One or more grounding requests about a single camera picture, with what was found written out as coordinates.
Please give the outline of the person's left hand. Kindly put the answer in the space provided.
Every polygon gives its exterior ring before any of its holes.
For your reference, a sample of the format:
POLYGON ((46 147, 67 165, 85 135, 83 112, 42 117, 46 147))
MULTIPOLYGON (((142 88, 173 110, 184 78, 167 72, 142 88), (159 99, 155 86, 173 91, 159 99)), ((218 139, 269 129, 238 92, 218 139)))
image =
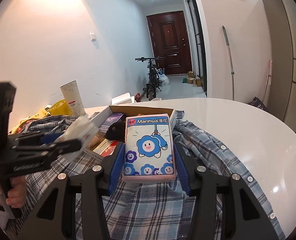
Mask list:
MULTIPOLYGON (((12 178, 12 189, 8 191, 6 197, 6 204, 12 208, 22 208, 26 202, 26 177, 20 176, 12 178)), ((2 187, 0 185, 0 195, 2 194, 2 187)))

